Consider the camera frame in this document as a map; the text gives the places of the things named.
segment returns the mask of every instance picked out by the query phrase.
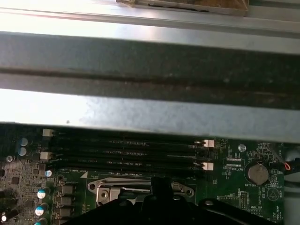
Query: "red wire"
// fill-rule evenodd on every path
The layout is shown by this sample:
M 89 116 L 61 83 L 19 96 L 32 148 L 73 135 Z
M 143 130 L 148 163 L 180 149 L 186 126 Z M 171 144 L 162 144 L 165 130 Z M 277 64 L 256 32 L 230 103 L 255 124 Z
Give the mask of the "red wire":
M 286 170 L 291 170 L 291 166 L 288 163 L 285 163 L 285 169 Z

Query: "metal bracket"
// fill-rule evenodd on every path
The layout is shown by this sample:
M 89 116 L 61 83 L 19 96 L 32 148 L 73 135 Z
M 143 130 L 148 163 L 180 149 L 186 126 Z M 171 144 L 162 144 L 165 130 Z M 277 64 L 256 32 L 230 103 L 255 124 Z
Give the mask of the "metal bracket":
M 142 186 L 144 188 L 131 188 L 130 186 Z M 88 190 L 96 195 L 96 204 L 100 206 L 118 199 L 122 190 L 136 194 L 149 194 L 150 186 L 150 180 L 107 177 L 89 183 Z M 192 188 L 178 182 L 172 182 L 171 186 L 175 195 L 181 195 L 189 198 L 195 195 Z M 129 201 L 134 204 L 136 199 L 129 199 Z

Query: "capacitor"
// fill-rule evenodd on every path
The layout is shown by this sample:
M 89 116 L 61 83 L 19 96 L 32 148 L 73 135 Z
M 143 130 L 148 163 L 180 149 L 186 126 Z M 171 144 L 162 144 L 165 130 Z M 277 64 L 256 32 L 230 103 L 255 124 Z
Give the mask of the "capacitor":
M 27 154 L 26 148 L 20 147 L 20 148 L 18 149 L 18 154 L 19 154 L 19 156 L 25 156 L 25 155 Z
M 37 216 L 43 215 L 45 212 L 49 210 L 49 205 L 47 203 L 43 203 L 40 206 L 38 206 L 35 210 L 35 213 Z
M 18 210 L 11 210 L 9 212 L 6 212 L 4 214 L 2 214 L 1 216 L 1 221 L 4 223 L 4 222 L 7 222 L 8 220 L 14 218 L 15 216 L 17 216 L 19 214 L 19 211 Z
M 34 225 L 47 225 L 48 221 L 46 218 L 40 218 Z
M 45 176 L 46 176 L 46 177 L 51 177 L 51 176 L 52 176 L 52 171 L 51 171 L 51 170 L 47 170 L 47 171 L 45 172 Z
M 50 193 L 51 193 L 51 189 L 49 187 L 44 187 L 43 189 L 41 189 L 37 192 L 37 197 L 39 199 L 43 199 Z
M 28 139 L 23 137 L 19 140 L 19 143 L 22 147 L 25 147 L 28 144 Z

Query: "wire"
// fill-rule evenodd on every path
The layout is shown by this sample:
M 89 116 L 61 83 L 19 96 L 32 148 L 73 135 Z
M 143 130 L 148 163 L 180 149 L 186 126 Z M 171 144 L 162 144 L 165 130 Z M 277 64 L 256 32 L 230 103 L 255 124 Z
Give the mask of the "wire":
M 291 166 L 272 147 L 270 147 L 270 151 L 274 154 L 274 156 L 278 159 L 280 163 L 283 163 L 285 165 L 286 170 L 291 170 Z
M 291 170 L 291 166 L 287 162 L 285 162 L 285 169 L 288 171 Z

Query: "motherboard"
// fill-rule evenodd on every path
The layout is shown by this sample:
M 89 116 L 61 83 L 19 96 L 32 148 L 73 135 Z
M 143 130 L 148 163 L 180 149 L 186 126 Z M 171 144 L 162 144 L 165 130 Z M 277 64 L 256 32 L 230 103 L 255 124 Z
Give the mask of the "motherboard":
M 116 198 L 142 202 L 151 177 L 197 204 L 215 198 L 281 223 L 284 143 L 0 126 L 0 212 L 7 225 L 60 225 Z

